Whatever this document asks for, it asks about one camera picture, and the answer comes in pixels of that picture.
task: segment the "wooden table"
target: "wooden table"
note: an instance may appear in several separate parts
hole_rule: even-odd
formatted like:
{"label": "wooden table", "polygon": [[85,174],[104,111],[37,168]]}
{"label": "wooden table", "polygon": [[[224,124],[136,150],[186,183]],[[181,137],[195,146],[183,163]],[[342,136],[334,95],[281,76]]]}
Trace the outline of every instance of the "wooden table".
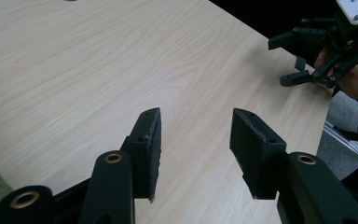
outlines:
{"label": "wooden table", "polygon": [[0,175],[57,194],[159,107],[156,199],[142,223],[280,223],[228,141],[234,107],[316,154],[331,91],[280,86],[295,56],[207,0],[0,0]]}

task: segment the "screw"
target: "screw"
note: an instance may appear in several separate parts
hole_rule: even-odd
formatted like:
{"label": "screw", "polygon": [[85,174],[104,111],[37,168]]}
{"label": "screw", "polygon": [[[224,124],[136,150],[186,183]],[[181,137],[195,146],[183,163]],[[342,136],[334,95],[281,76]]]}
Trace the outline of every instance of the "screw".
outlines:
{"label": "screw", "polygon": [[354,21],[358,21],[358,14],[353,17],[353,20],[354,20]]}

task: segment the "light wood grain surface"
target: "light wood grain surface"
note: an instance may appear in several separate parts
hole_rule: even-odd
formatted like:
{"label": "light wood grain surface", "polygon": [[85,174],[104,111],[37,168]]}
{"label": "light wood grain surface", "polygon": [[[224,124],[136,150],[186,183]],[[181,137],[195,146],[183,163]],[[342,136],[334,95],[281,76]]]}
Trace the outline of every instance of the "light wood grain surface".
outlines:
{"label": "light wood grain surface", "polygon": [[229,150],[234,107],[316,154],[331,91],[285,88],[295,56],[207,0],[0,0],[0,175],[57,194],[160,107],[156,199],[142,223],[281,223]]}

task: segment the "bolt hole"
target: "bolt hole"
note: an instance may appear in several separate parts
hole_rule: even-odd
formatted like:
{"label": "bolt hole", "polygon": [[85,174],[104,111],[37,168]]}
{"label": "bolt hole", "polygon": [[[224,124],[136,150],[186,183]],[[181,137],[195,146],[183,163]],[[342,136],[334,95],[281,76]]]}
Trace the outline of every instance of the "bolt hole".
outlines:
{"label": "bolt hole", "polygon": [[308,164],[308,165],[314,165],[316,164],[316,160],[314,160],[311,157],[308,156],[299,156],[297,158],[299,161],[301,161],[302,163]]}
{"label": "bolt hole", "polygon": [[105,157],[105,161],[107,163],[114,163],[114,162],[118,162],[121,161],[123,157],[120,154],[110,154],[108,156]]}
{"label": "bolt hole", "polygon": [[358,14],[356,16],[354,16],[353,20],[358,21]]}
{"label": "bolt hole", "polygon": [[11,201],[10,206],[15,209],[21,209],[33,204],[38,198],[38,192],[34,190],[28,191],[14,198],[13,201]]}

